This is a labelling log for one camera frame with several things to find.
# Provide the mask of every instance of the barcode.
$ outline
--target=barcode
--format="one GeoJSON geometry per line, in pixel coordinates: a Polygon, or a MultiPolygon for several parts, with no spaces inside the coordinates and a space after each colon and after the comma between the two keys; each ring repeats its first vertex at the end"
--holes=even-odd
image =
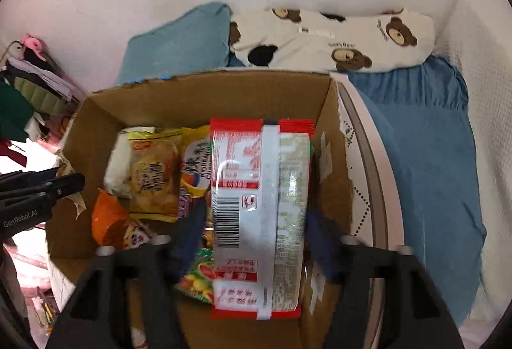
{"type": "Polygon", "coordinates": [[[240,197],[217,197],[212,191],[215,244],[220,248],[240,247],[240,197]]]}

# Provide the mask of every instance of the red cloth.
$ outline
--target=red cloth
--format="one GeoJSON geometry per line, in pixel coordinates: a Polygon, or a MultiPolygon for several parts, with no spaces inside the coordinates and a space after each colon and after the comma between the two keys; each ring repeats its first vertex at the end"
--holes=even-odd
{"type": "Polygon", "coordinates": [[[0,155],[4,157],[9,157],[14,162],[17,162],[20,166],[26,167],[27,166],[27,158],[14,150],[11,150],[9,147],[11,146],[11,141],[8,139],[1,139],[0,138],[0,155]]]}

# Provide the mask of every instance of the bear print pillow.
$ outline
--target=bear print pillow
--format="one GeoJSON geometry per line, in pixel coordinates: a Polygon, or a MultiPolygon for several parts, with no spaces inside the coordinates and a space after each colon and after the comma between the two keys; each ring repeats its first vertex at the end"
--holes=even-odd
{"type": "Polygon", "coordinates": [[[425,14],[368,17],[272,9],[231,17],[229,46],[246,66],[378,73],[423,63],[434,48],[425,14]]]}

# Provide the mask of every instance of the snack package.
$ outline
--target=snack package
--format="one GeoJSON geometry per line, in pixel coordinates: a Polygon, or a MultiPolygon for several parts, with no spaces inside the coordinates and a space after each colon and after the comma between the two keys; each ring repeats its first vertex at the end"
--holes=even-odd
{"type": "Polygon", "coordinates": [[[213,304],[213,256],[209,248],[201,248],[190,271],[176,284],[176,288],[189,297],[205,303],[213,304]]]}
{"type": "Polygon", "coordinates": [[[96,243],[116,249],[131,249],[151,241],[153,233],[130,218],[119,202],[100,190],[91,215],[91,231],[96,243]]]}
{"type": "Polygon", "coordinates": [[[130,213],[174,222],[179,208],[181,130],[159,134],[131,132],[130,213]]]}
{"type": "Polygon", "coordinates": [[[125,128],[117,134],[116,143],[103,178],[105,190],[117,197],[130,198],[130,164],[132,162],[132,146],[128,140],[129,132],[151,132],[154,126],[135,126],[125,128]]]}
{"type": "MultiPolygon", "coordinates": [[[[188,216],[193,200],[205,195],[212,178],[210,126],[183,128],[182,131],[179,218],[188,216]]],[[[208,213],[203,245],[213,248],[213,218],[209,192],[206,193],[206,205],[208,213]]]]}
{"type": "Polygon", "coordinates": [[[211,128],[217,317],[298,317],[313,121],[211,128]]]}

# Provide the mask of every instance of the red and white snack package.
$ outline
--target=red and white snack package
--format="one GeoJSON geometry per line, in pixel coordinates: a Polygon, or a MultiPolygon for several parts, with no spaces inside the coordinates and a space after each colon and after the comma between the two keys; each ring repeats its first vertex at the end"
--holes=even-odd
{"type": "Polygon", "coordinates": [[[280,123],[211,121],[217,314],[257,319],[300,314],[313,122],[280,123]]]}

